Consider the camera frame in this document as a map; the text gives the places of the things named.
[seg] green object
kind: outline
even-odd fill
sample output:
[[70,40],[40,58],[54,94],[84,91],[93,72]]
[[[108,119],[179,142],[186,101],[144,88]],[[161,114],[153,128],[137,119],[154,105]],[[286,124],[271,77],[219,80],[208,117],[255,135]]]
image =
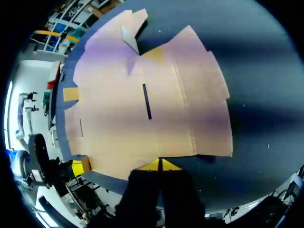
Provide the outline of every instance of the green object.
[[50,97],[50,92],[44,92],[43,101],[42,101],[43,107],[49,103],[49,97]]
[[84,31],[81,29],[81,28],[76,28],[75,31],[72,33],[72,36],[77,38],[77,39],[80,39],[83,35],[84,35]]

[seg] table surface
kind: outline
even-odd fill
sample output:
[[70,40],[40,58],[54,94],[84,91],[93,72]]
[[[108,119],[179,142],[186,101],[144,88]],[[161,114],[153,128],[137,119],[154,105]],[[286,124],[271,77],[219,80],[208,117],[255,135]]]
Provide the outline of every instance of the table surface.
[[[65,160],[73,158],[64,129],[63,88],[75,87],[74,68],[86,41],[123,10],[146,8],[138,38],[142,53],[168,42],[187,25],[212,50],[225,77],[233,156],[168,160],[192,174],[207,211],[242,205],[274,191],[304,163],[304,68],[281,25],[253,0],[128,0],[100,18],[65,62],[58,85],[56,125]],[[123,194],[127,182],[91,172],[85,177]]]

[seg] red object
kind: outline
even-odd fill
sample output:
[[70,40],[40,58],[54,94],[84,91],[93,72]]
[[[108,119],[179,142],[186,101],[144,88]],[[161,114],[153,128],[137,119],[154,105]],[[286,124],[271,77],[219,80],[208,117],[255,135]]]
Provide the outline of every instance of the red object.
[[55,79],[53,79],[53,80],[47,82],[47,89],[53,89],[53,88],[54,88],[54,84],[55,84],[55,82],[56,82],[57,79],[58,79],[59,70],[60,70],[60,64],[58,65],[57,73],[56,73]]

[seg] cardboard sheet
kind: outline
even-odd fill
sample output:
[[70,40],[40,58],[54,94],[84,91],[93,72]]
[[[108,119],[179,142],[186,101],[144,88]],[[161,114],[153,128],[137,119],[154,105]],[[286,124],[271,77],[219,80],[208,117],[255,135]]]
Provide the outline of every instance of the cardboard sheet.
[[125,180],[158,157],[232,156],[229,93],[215,57],[190,26],[139,56],[121,27],[135,37],[145,13],[126,10],[88,40],[74,73],[79,102],[65,112],[72,154]]

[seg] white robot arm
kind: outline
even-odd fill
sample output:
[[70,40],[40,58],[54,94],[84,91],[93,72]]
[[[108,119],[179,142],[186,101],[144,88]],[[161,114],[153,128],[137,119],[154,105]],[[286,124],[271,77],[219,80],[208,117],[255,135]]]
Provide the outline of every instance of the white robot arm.
[[[28,144],[25,142],[24,140],[24,128],[23,128],[23,107],[24,107],[24,101],[36,101],[33,100],[33,95],[37,94],[36,92],[33,93],[22,93],[19,94],[19,98],[18,98],[18,130],[16,131],[16,138],[19,140],[19,142],[21,143],[21,145],[24,147],[24,149],[26,151],[29,151],[28,148]],[[38,109],[35,108],[35,106],[32,107],[27,107],[25,108],[25,111],[27,113],[27,119],[28,119],[28,131],[29,131],[29,135],[33,134],[33,128],[32,128],[32,121],[31,121],[31,116],[30,113],[33,111],[37,111]]]

